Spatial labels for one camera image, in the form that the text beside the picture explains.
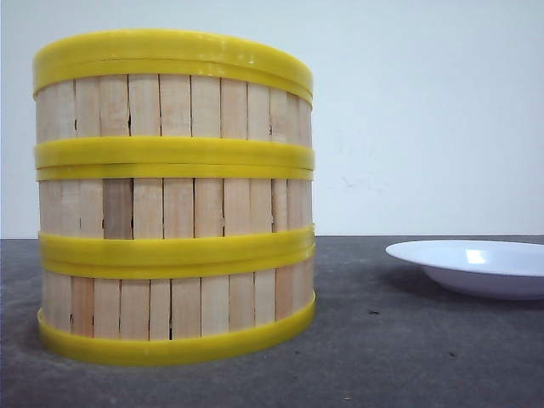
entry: white plate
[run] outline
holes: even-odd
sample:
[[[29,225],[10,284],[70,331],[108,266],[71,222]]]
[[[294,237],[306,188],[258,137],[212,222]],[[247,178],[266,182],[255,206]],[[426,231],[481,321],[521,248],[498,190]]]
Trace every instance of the white plate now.
[[[441,286],[485,298],[544,298],[544,245],[503,241],[408,241],[386,248],[423,266]]]

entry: stacked steamer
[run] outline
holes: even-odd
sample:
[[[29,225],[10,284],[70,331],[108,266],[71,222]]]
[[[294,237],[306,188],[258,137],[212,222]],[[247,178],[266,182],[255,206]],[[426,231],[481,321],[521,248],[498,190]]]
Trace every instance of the stacked steamer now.
[[[166,365],[287,340],[314,314],[312,78],[190,31],[102,31],[34,60],[41,337]]]

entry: white wall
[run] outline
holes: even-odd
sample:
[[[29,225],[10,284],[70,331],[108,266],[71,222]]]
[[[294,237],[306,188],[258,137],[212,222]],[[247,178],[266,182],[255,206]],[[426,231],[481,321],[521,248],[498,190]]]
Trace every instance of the white wall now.
[[[318,234],[544,233],[542,1],[4,0],[2,19],[2,237],[38,228],[32,55],[142,26],[310,66]]]

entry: gray countertop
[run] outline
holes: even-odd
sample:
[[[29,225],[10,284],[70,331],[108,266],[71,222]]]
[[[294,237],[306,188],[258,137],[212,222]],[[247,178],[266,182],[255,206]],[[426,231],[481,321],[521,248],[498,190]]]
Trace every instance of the gray countertop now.
[[[416,238],[319,237],[307,331],[256,354],[151,368],[42,349],[37,242],[2,241],[3,406],[543,407],[544,301],[448,292],[383,251]]]

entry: yellow rim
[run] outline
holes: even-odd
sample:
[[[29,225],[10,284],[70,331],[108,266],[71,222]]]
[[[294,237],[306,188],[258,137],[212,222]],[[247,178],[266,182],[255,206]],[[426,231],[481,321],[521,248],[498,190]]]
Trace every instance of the yellow rim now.
[[[49,44],[34,58],[34,95],[70,79],[145,73],[261,83],[312,102],[312,74],[289,54],[236,37],[159,29],[97,31]]]
[[[41,232],[42,266],[63,275],[174,279],[232,275],[310,258],[314,228],[209,238],[103,240]]]
[[[294,144],[164,136],[62,139],[35,147],[37,179],[311,179],[314,152]]]
[[[44,346],[74,360],[115,366],[171,366],[218,360],[266,349],[296,336],[315,315],[312,301],[295,314],[268,325],[206,337],[178,340],[110,340],[77,336],[49,326],[38,310]]]

